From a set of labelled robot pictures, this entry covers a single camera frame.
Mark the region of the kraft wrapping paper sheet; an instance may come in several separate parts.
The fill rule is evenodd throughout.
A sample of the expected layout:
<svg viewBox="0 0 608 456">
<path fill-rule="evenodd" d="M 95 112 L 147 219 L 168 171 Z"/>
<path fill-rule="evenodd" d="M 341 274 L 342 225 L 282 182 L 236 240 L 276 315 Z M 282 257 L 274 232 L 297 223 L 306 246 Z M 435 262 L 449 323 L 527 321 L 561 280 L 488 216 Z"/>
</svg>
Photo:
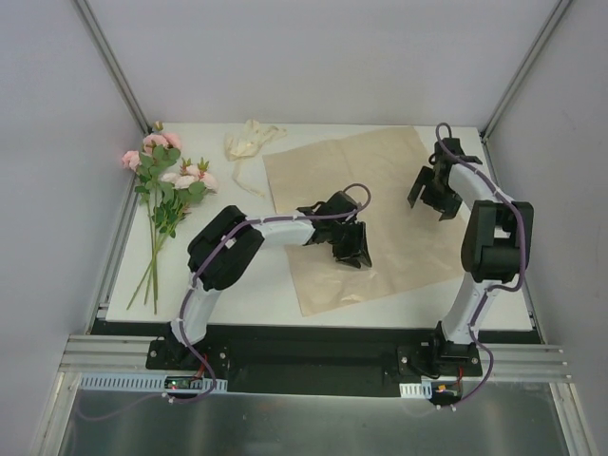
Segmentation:
<svg viewBox="0 0 608 456">
<path fill-rule="evenodd" d="M 358 219 L 367 225 L 371 267 L 337 263 L 327 244 L 287 248 L 303 315 L 393 297 L 408 306 L 426 298 L 438 300 L 443 309 L 451 306 L 464 277 L 460 253 L 466 220 L 442 220 L 422 202 L 409 205 L 409 190 L 428 156 L 418 131 L 401 126 L 264 157 L 278 213 L 311 206 L 342 189 L 369 203 Z"/>
</svg>

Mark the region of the pink fake flower stem three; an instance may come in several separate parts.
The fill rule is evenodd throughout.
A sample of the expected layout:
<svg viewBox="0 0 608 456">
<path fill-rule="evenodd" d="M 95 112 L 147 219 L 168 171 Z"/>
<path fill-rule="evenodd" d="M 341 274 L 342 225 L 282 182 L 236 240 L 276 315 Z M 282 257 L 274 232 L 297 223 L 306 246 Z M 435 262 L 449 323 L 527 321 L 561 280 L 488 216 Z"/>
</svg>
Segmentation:
<svg viewBox="0 0 608 456">
<path fill-rule="evenodd" d="M 141 296 L 145 305 L 150 304 L 156 314 L 160 300 L 159 256 L 167 240 L 177 235 L 177 229 L 191 209 L 212 192 L 202 180 L 201 174 L 187 171 L 189 160 L 181 162 L 177 172 L 170 172 L 164 164 L 155 160 L 134 158 L 128 169 L 136 176 L 134 192 L 143 207 L 147 219 L 147 238 L 150 259 L 142 278 L 136 286 L 127 306 Z"/>
</svg>

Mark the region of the pink fake flower stem one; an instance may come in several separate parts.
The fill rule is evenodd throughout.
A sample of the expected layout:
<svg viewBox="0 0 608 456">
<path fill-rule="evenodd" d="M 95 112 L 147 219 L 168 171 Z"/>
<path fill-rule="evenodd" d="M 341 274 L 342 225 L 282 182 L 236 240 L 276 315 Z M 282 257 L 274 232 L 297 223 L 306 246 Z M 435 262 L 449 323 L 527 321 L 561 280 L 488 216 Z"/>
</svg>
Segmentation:
<svg viewBox="0 0 608 456">
<path fill-rule="evenodd" d="M 178 159 L 181 157 L 180 142 L 169 133 L 165 133 L 162 129 L 161 123 L 156 123 L 155 127 L 151 130 L 151 133 L 147 135 L 142 141 L 142 147 L 146 154 L 151 155 L 158 166 L 156 174 L 158 175 L 158 202 L 162 196 L 159 191 L 160 178 L 164 173 L 177 164 Z M 164 243 L 170 237 L 162 235 L 158 232 L 159 251 L 158 251 L 158 284 L 159 284 L 159 254 Z"/>
</svg>

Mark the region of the pink fake flower stem four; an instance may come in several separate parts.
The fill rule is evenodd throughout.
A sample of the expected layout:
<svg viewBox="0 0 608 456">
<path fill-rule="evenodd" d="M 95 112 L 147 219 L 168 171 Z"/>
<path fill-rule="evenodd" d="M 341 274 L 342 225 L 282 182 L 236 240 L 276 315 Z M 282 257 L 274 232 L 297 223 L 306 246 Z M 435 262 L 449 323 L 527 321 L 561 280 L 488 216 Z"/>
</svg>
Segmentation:
<svg viewBox="0 0 608 456">
<path fill-rule="evenodd" d="M 157 229 L 162 235 L 176 236 L 177 226 L 191 210 L 219 190 L 217 179 L 209 172 L 209 162 L 182 159 L 177 172 L 160 178 L 161 200 L 156 207 Z"/>
</svg>

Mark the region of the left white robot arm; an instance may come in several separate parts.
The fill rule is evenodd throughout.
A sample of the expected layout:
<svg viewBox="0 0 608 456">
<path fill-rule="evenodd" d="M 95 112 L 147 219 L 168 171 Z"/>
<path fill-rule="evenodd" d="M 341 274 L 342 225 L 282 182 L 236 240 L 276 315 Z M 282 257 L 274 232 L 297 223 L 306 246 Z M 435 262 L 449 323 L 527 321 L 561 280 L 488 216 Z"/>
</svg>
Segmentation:
<svg viewBox="0 0 608 456">
<path fill-rule="evenodd" d="M 357 202 L 341 190 L 291 214 L 249 218 L 235 205 L 222 209 L 187 247 L 187 291 L 166 336 L 170 361 L 182 370 L 198 364 L 198 343 L 220 294 L 241 279 L 263 249 L 328 244 L 336 262 L 369 268 L 366 223 L 357 216 L 370 203 L 371 197 Z"/>
</svg>

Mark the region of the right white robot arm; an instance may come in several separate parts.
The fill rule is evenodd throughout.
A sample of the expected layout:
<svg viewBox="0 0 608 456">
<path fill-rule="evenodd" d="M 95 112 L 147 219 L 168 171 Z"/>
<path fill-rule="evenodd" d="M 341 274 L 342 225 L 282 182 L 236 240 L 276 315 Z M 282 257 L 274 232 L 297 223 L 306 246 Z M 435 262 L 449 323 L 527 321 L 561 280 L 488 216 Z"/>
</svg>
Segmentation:
<svg viewBox="0 0 608 456">
<path fill-rule="evenodd" d="M 464 204 L 469 210 L 461 247 L 465 275 L 450 310 L 439 321 L 428 345 L 415 356 L 433 376 L 446 375 L 478 356 L 479 324 L 500 291 L 523 285 L 530 256 L 534 208 L 507 196 L 468 156 L 461 141 L 438 137 L 429 165 L 421 168 L 408 194 L 454 219 Z"/>
</svg>

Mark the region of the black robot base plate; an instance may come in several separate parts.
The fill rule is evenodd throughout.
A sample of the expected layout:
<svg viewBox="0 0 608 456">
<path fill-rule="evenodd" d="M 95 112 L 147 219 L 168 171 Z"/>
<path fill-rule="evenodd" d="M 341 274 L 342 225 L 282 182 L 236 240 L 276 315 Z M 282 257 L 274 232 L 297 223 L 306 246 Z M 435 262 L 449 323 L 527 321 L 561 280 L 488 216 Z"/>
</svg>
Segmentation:
<svg viewBox="0 0 608 456">
<path fill-rule="evenodd" d="M 192 350 L 164 332 L 145 365 L 195 371 L 203 361 L 207 375 L 244 393 L 395 397 L 423 377 L 483 374 L 474 344 L 446 342 L 430 329 L 210 325 Z"/>
</svg>

